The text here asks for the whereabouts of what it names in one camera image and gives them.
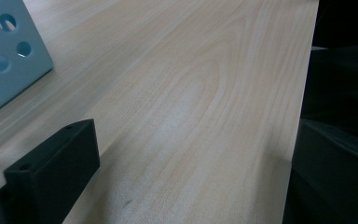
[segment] wooden table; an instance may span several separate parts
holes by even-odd
[[[95,119],[64,223],[280,223],[317,0],[25,0],[55,68],[0,109],[2,172]]]

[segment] table surface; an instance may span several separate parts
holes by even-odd
[[[95,119],[64,223],[281,223],[317,0],[25,0],[54,70],[0,109],[3,171]]]

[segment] black plastic object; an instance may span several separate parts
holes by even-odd
[[[358,223],[358,137],[300,121],[283,223]]]
[[[93,120],[62,128],[4,171],[0,223],[62,223],[99,166]]]

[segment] black object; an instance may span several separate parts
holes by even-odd
[[[301,118],[358,136],[358,46],[310,54]]]
[[[358,223],[358,137],[300,121],[283,223]]]
[[[62,128],[4,171],[0,224],[62,223],[99,166],[93,120]]]
[[[358,0],[320,0],[312,46],[358,45]]]

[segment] perforated metal plate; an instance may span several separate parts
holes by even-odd
[[[53,66],[21,0],[0,0],[0,107]]]

